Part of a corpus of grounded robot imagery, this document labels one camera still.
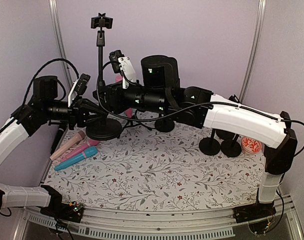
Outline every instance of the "table surface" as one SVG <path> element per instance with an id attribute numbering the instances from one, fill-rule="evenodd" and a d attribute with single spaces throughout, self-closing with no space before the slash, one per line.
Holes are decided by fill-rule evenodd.
<path id="1" fill-rule="evenodd" d="M 69 130 L 62 144 L 79 130 Z M 127 128 L 120 139 L 100 142 L 97 155 L 62 171 L 54 171 L 55 160 L 44 184 L 59 191 L 65 202 L 97 208 L 186 211 L 253 203 L 264 169 L 262 152 L 236 158 L 222 152 L 204 155 L 198 143 L 210 133 L 179 123 L 169 133 Z"/>

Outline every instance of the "round black base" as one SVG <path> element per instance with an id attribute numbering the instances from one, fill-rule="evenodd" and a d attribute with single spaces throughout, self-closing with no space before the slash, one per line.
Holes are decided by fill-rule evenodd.
<path id="1" fill-rule="evenodd" d="M 220 152 L 221 146 L 216 139 L 213 139 L 212 144 L 210 144 L 210 141 L 210 137 L 203 138 L 198 144 L 198 147 L 203 154 L 214 156 Z"/>
<path id="2" fill-rule="evenodd" d="M 106 124 L 95 121 L 86 127 L 86 135 L 93 140 L 107 141 L 121 135 L 123 127 L 118 120 L 107 118 Z"/>
<path id="3" fill-rule="evenodd" d="M 230 131 L 224 131 L 224 130 L 216 130 L 216 135 L 220 138 L 220 139 L 233 139 L 235 136 L 235 133 L 232 133 Z"/>
<path id="4" fill-rule="evenodd" d="M 236 142 L 234 146 L 231 147 L 232 142 L 232 139 L 224 140 L 221 144 L 221 150 L 226 156 L 236 158 L 242 153 L 242 147 L 238 142 Z"/>
<path id="5" fill-rule="evenodd" d="M 156 120 L 154 123 L 155 129 L 162 133 L 169 133 L 175 128 L 175 123 L 170 119 Z"/>

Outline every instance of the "white wall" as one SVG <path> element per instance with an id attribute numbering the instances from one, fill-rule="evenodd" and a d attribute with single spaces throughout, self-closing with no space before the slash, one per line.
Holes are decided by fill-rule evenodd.
<path id="1" fill-rule="evenodd" d="M 48 60 L 59 57 L 49 5 L 46 0 L 0 1 L 0 128 L 23 101 L 34 73 Z M 52 63 L 41 75 L 58 75 L 60 63 Z M 0 182 L 36 186 L 49 157 L 56 127 L 43 126 L 23 142 L 0 166 Z M 16 219 L 0 216 L 0 240 L 13 236 Z"/>
<path id="2" fill-rule="evenodd" d="M 267 1 L 257 59 L 245 104 L 287 111 L 304 122 L 304 0 Z M 304 128 L 293 125 L 304 143 Z M 304 230 L 304 152 L 294 159 L 283 187 L 290 193 Z"/>
<path id="3" fill-rule="evenodd" d="M 137 77 L 149 55 L 175 57 L 181 86 L 199 86 L 229 97 L 239 94 L 253 40 L 257 0 L 60 0 L 58 13 L 67 58 L 91 75 L 87 97 L 97 79 L 98 12 L 113 18 L 106 29 L 104 62 L 121 49 L 131 57 Z M 107 83 L 115 81 L 106 68 Z"/>

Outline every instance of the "floral pattern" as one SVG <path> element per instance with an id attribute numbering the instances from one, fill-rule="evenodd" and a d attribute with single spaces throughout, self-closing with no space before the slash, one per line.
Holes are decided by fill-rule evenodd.
<path id="1" fill-rule="evenodd" d="M 69 130 L 63 143 L 79 130 Z M 57 172 L 59 161 L 54 161 L 45 184 L 58 190 L 65 202 L 76 200 L 97 208 L 185 211 L 253 203 L 264 169 L 263 154 L 204 155 L 198 143 L 210 133 L 178 123 L 169 133 L 127 128 L 119 139 L 100 142 L 96 156 Z"/>

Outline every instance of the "table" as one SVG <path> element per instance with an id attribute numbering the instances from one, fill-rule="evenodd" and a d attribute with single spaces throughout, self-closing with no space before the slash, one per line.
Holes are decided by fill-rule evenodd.
<path id="1" fill-rule="evenodd" d="M 62 144 L 79 130 L 69 130 Z M 204 155 L 198 143 L 210 133 L 179 123 L 169 133 L 127 128 L 119 139 L 101 142 L 94 157 L 58 172 L 54 166 L 59 161 L 54 161 L 44 184 L 59 191 L 65 202 L 76 200 L 95 208 L 190 211 L 253 203 L 263 154 Z"/>

